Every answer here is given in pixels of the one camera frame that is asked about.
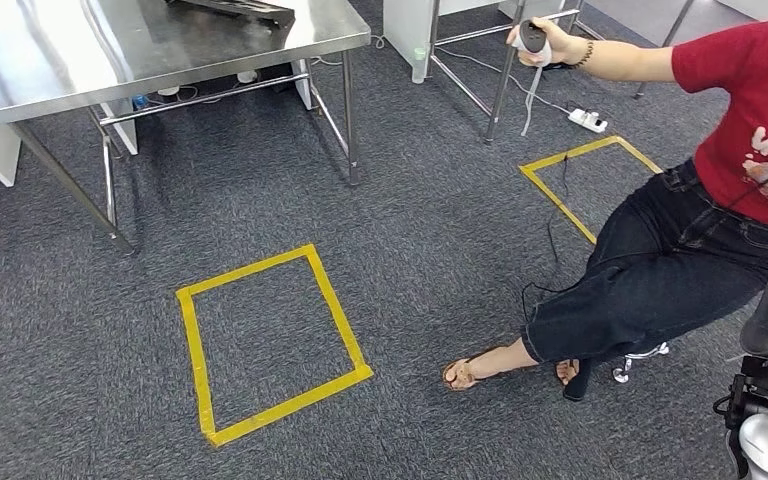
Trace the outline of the person's right hand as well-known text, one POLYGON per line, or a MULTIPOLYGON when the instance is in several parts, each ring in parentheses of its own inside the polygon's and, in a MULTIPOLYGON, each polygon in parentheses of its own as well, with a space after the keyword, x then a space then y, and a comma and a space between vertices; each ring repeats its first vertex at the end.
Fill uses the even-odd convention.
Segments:
MULTIPOLYGON (((568 34, 552 20, 533 17, 530 22, 541 29, 546 35, 546 40, 552 51, 550 63, 578 65, 581 62, 588 61, 587 59, 591 55, 588 52, 592 50, 589 46, 589 40, 568 34)), ((508 33, 506 43, 513 46, 516 39, 519 37, 520 26, 527 26, 528 23, 529 22, 522 22, 521 25, 514 26, 508 33)), ((518 51, 517 55, 520 63, 523 65, 536 67, 538 64, 545 62, 545 60, 541 60, 541 56, 531 54, 527 51, 518 51)))

